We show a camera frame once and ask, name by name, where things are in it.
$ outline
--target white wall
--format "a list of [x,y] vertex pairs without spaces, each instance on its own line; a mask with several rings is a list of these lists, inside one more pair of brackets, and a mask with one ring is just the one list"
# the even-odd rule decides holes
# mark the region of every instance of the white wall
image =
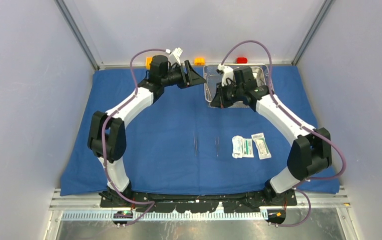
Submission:
[[298,67],[348,158],[342,180],[362,239],[382,239],[382,0],[336,0]]
[[54,1],[0,1],[0,240],[42,239],[92,72]]
[[[274,62],[291,62],[323,0],[65,0],[98,64],[124,65],[137,52],[177,48],[181,59],[220,62],[240,41],[269,47]],[[230,60],[266,62],[256,45]],[[143,65],[142,58],[136,64]]]

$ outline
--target blue cloth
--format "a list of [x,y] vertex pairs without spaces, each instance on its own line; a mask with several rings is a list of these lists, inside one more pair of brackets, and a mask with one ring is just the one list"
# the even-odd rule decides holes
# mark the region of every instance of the blue cloth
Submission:
[[[202,68],[196,70],[202,74]],[[145,70],[137,69],[136,76],[142,79]],[[273,82],[282,102],[304,121],[316,126],[297,67],[274,67]],[[87,148],[91,117],[95,111],[114,107],[132,91],[129,69],[95,72],[76,143],[61,177],[61,195],[106,189],[103,168]],[[203,85],[187,89],[170,86],[129,124],[124,164],[134,191],[192,195],[257,191],[286,167],[290,145],[264,117],[249,108],[207,106]],[[251,138],[256,133],[264,133],[272,158],[259,160],[255,151],[254,158],[234,159],[232,137]],[[219,137],[219,156],[216,156],[215,137]],[[333,174],[330,167],[317,176]],[[337,193],[339,183],[338,180],[318,180],[299,188]]]

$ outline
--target silver tray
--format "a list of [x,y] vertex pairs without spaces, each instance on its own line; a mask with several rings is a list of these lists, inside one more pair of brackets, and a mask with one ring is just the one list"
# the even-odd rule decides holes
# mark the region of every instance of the silver tray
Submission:
[[[253,70],[253,75],[257,80],[258,86],[266,85],[266,78],[267,78],[267,66],[264,64],[244,64],[245,66],[250,66]],[[243,66],[243,64],[230,64],[228,65],[231,68],[235,69],[239,66]],[[209,103],[208,106],[210,106],[211,101],[213,100],[214,95],[216,94],[216,84],[222,82],[222,75],[218,74],[216,72],[217,65],[206,65],[204,66],[204,78],[207,80],[207,83],[204,84],[204,97],[205,100]],[[249,106],[243,104],[241,101],[234,103],[234,105],[231,106],[232,108],[249,108]]]

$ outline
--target red object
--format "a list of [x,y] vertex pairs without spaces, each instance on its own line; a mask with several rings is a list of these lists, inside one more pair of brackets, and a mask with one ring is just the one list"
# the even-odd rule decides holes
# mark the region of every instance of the red object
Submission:
[[247,60],[246,57],[244,57],[244,58],[243,58],[243,57],[240,57],[240,58],[237,57],[237,58],[236,58],[236,63],[237,63],[237,64],[239,64],[239,63],[240,63],[240,64],[243,64],[243,63],[246,64],[247,62],[248,62],[248,60]]

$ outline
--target robotic arm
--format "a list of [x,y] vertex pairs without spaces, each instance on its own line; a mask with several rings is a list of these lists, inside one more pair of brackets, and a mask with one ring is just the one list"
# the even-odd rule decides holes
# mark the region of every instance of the robotic arm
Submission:
[[[223,77],[225,76],[219,67],[218,72],[223,74]],[[263,191],[267,200],[271,200],[277,194],[285,192],[302,180],[331,166],[331,146],[293,122],[278,106],[281,105],[302,126],[330,139],[330,134],[326,129],[315,129],[305,123],[291,112],[277,95],[271,96],[266,85],[257,86],[249,66],[236,68],[233,70],[233,76],[234,80],[228,76],[227,84],[224,84],[223,81],[217,84],[216,95],[210,105],[217,108],[227,108],[235,102],[242,101],[250,106],[253,111],[273,123],[291,145],[287,167],[265,183]],[[278,104],[273,101],[272,97],[276,99]]]
[[109,162],[107,164],[107,171],[111,180],[121,192],[124,192],[130,185],[123,165],[123,154],[126,150],[125,129],[127,125],[142,110],[154,104],[164,93],[165,87],[177,85],[179,88],[184,89],[206,83],[206,80],[192,68],[188,60],[180,64],[179,56],[181,53],[182,50],[176,48],[170,53],[168,58],[164,55],[154,56],[150,64],[148,77],[138,84],[137,94],[132,93],[126,98],[134,97],[129,104],[125,105],[120,111],[117,111],[127,101],[124,100],[114,108],[106,112],[97,111],[92,116],[88,148],[98,157],[101,164],[104,164],[101,135],[102,131],[106,129],[102,129],[102,125],[108,115],[117,111],[108,121],[107,129],[110,131],[105,133],[105,139],[107,161]]

